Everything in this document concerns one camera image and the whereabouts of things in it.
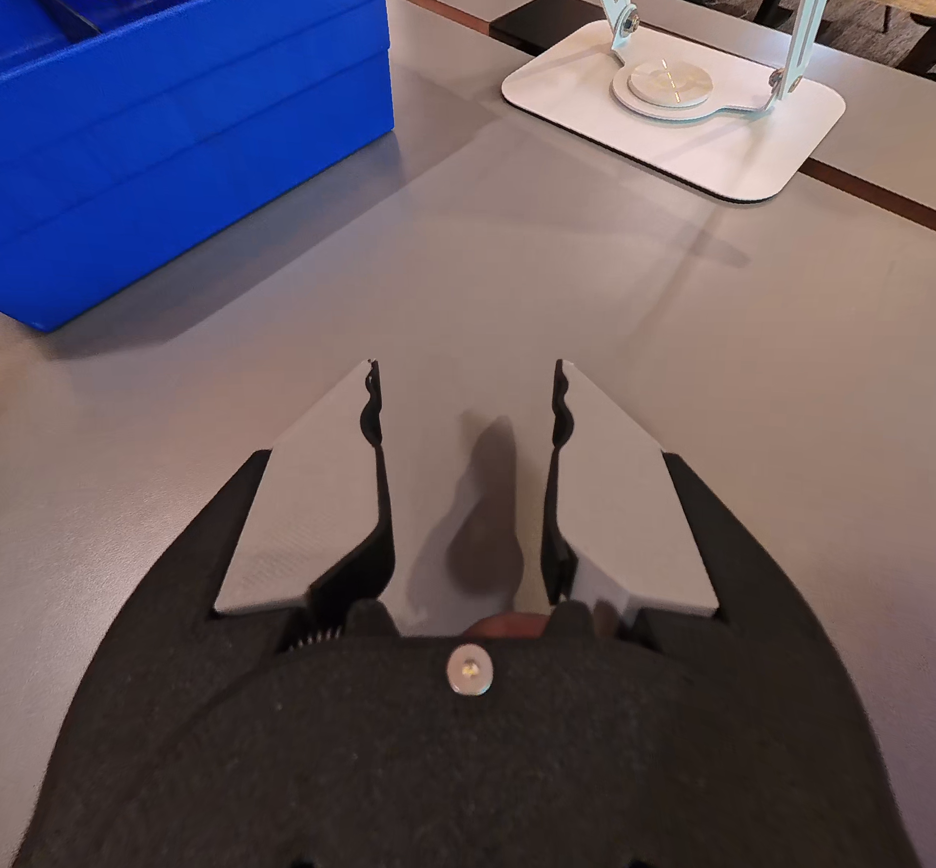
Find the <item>blue plastic bin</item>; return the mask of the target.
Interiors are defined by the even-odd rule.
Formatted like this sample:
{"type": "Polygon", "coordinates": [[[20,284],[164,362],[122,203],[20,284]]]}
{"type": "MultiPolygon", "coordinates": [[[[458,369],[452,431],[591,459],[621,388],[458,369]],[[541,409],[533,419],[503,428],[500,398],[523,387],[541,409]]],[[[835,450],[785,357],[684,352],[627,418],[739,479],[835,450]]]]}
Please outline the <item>blue plastic bin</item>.
{"type": "Polygon", "coordinates": [[[47,333],[394,126],[387,0],[2,0],[1,311],[47,333]]]}

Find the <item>grey desk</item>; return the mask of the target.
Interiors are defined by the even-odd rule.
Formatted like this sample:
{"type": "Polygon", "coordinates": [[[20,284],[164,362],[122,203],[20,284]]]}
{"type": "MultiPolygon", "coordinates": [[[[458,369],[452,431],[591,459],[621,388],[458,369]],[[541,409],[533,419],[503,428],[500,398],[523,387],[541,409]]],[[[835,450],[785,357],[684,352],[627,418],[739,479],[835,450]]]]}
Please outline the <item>grey desk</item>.
{"type": "Polygon", "coordinates": [[[516,50],[389,12],[391,136],[53,335],[2,319],[2,866],[123,602],[368,358],[400,628],[546,607],[570,359],[811,603],[934,866],[934,230],[802,174],[705,197],[505,104],[516,50]]]}

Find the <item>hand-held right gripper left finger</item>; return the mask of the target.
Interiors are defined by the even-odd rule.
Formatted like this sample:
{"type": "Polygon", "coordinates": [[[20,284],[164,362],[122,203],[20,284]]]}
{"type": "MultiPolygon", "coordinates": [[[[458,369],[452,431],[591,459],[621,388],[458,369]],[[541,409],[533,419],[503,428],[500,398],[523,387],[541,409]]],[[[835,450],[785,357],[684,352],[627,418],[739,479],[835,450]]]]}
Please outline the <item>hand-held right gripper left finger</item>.
{"type": "Polygon", "coordinates": [[[214,610],[345,618],[395,569],[378,362],[361,361],[273,444],[214,610]]]}

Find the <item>black flat pad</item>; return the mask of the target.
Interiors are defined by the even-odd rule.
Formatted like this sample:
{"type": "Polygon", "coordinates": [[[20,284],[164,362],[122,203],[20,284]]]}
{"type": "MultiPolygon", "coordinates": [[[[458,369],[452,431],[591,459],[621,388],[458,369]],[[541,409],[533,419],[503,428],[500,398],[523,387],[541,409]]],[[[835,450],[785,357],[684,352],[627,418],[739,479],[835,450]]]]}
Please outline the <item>black flat pad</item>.
{"type": "Polygon", "coordinates": [[[536,57],[597,20],[607,25],[603,9],[585,0],[532,0],[492,20],[487,33],[536,57]]]}

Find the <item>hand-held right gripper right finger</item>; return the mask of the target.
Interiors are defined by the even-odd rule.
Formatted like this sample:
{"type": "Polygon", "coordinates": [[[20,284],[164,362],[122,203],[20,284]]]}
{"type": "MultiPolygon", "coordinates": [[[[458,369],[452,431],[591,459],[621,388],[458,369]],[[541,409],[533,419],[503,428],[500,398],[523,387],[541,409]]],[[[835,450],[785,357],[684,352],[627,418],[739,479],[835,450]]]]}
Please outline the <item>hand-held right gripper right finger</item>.
{"type": "Polygon", "coordinates": [[[644,609],[715,616],[719,602],[663,447],[567,359],[555,364],[540,566],[552,607],[607,624],[644,609]]]}

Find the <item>white folding stand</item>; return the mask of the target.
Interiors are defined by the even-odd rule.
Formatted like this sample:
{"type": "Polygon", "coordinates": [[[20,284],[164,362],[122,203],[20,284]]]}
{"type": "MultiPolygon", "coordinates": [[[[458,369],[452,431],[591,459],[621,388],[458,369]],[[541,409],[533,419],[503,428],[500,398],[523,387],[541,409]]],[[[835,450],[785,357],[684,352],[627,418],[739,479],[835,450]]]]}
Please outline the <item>white folding stand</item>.
{"type": "Polygon", "coordinates": [[[807,76],[827,0],[799,0],[768,66],[654,29],[635,0],[580,27],[502,83],[513,107],[733,203],[776,197],[845,113],[807,76]]]}

